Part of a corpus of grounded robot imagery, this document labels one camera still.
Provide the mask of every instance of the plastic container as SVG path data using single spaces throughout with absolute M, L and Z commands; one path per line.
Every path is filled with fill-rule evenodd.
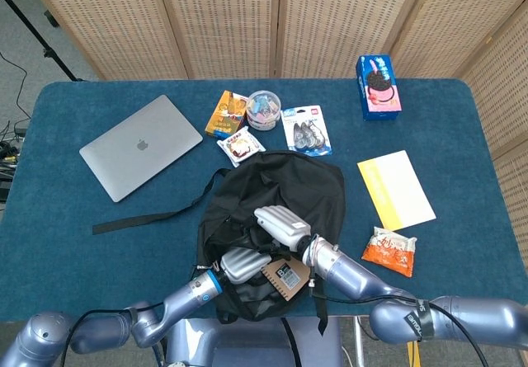
M 281 99 L 269 91 L 257 91 L 247 99 L 247 122 L 256 130 L 275 128 L 281 117 Z

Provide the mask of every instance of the silver laptop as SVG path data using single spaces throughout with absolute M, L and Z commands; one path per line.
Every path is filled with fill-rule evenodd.
M 118 202 L 202 140 L 161 95 L 79 152 L 108 195 Z

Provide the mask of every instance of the orange snack bag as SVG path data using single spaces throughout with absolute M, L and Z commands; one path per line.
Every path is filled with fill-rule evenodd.
M 361 258 L 411 278 L 416 241 L 416 238 L 406 238 L 388 229 L 374 227 L 374 235 Z

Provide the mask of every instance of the apple logo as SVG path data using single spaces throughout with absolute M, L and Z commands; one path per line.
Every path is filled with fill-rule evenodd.
M 141 150 L 141 151 L 145 150 L 148 146 L 149 145 L 147 143 L 145 143 L 144 140 L 141 140 L 141 139 L 139 140 L 139 143 L 137 145 L 138 149 Z

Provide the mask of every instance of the snack package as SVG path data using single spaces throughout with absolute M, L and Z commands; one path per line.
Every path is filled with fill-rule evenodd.
M 304 106 L 281 112 L 288 149 L 319 157 L 332 154 L 321 106 Z
M 218 139 L 225 139 L 234 134 L 246 115 L 247 100 L 245 96 L 224 91 L 205 127 L 205 132 Z
M 388 55 L 362 55 L 356 65 L 364 120 L 393 120 L 402 110 Z
M 416 241 L 416 238 L 406 238 L 388 229 L 374 227 L 374 235 L 361 258 L 411 278 Z
M 228 155 L 234 167 L 238 167 L 241 161 L 248 159 L 253 154 L 259 151 L 266 151 L 261 142 L 249 133 L 247 126 L 244 126 L 226 140 L 218 140 L 216 143 Z

